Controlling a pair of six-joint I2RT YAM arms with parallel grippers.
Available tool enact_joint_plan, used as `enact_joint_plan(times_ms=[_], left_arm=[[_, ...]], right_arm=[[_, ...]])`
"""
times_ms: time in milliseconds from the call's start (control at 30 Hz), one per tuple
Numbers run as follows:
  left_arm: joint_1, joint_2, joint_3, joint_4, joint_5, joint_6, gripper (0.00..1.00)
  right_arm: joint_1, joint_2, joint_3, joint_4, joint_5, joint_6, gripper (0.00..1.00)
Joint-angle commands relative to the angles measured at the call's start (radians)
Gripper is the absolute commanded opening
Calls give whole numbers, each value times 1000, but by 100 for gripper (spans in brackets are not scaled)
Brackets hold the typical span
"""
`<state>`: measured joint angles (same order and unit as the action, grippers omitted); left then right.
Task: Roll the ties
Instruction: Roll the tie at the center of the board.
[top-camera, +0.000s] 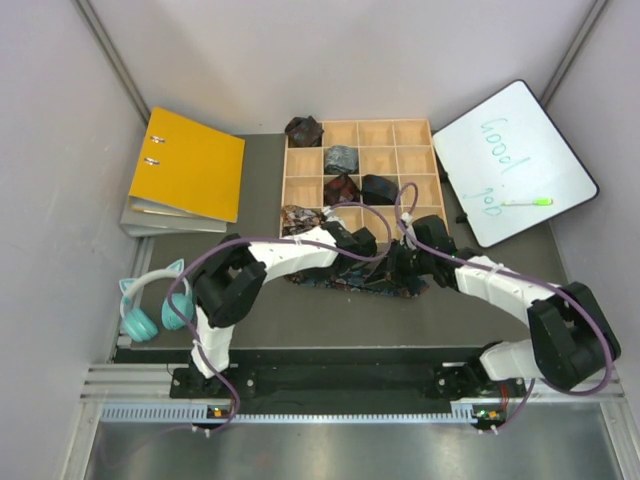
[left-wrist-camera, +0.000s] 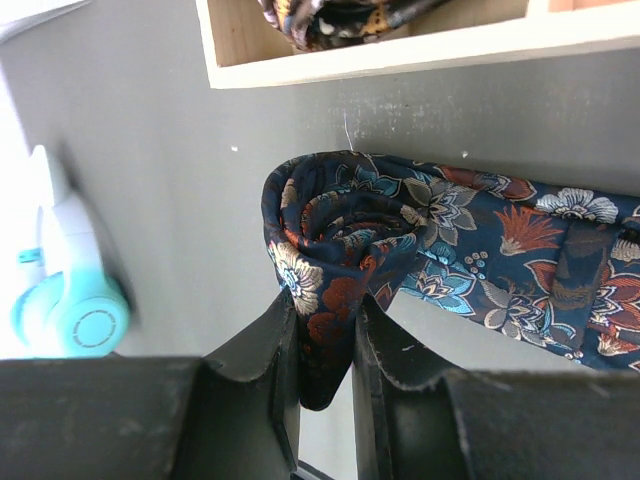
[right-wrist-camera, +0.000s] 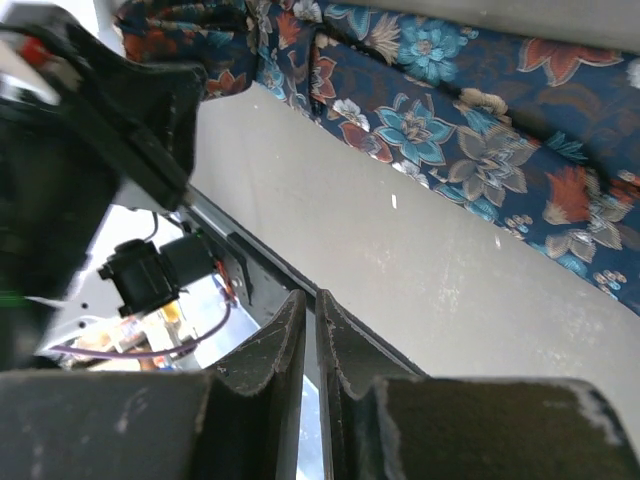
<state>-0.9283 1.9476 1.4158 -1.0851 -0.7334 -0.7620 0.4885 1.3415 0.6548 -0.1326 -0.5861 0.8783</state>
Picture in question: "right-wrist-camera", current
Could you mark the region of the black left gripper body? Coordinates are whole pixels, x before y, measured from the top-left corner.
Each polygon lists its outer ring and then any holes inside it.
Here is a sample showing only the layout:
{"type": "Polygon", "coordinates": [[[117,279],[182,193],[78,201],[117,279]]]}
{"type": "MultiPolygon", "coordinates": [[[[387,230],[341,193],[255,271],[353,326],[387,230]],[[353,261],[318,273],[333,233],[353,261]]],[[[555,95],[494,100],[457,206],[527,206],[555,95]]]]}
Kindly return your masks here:
{"type": "Polygon", "coordinates": [[[126,184],[187,203],[207,74],[120,56],[66,10],[18,2],[1,21],[1,366],[36,351],[126,184]]]}

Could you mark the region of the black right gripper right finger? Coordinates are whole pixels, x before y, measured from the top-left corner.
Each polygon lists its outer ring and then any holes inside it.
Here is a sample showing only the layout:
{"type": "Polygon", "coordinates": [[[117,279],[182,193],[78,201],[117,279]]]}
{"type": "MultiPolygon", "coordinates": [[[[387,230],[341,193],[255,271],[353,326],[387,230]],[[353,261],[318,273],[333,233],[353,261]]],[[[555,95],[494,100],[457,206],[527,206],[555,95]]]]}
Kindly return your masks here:
{"type": "Polygon", "coordinates": [[[385,479],[374,383],[425,372],[348,312],[327,289],[315,297],[322,450],[327,479],[385,479]]]}

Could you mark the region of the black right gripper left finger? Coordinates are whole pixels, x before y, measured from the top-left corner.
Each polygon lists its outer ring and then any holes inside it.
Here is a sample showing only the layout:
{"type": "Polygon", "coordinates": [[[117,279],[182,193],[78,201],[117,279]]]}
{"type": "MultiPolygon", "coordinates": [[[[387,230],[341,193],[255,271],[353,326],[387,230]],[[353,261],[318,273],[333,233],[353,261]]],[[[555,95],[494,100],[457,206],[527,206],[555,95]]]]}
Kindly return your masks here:
{"type": "Polygon", "coordinates": [[[207,368],[196,420],[194,479],[294,479],[306,344],[306,295],[207,368]]]}

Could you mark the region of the navy floral long tie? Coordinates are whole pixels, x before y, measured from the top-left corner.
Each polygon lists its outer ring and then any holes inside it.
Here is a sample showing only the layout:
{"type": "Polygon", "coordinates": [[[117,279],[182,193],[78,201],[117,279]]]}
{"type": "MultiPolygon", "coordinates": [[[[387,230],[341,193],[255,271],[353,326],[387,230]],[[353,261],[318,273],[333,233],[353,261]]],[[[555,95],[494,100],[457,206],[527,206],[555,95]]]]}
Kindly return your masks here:
{"type": "Polygon", "coordinates": [[[639,58],[330,1],[127,1],[137,63],[260,84],[345,144],[639,308],[639,58]]]}

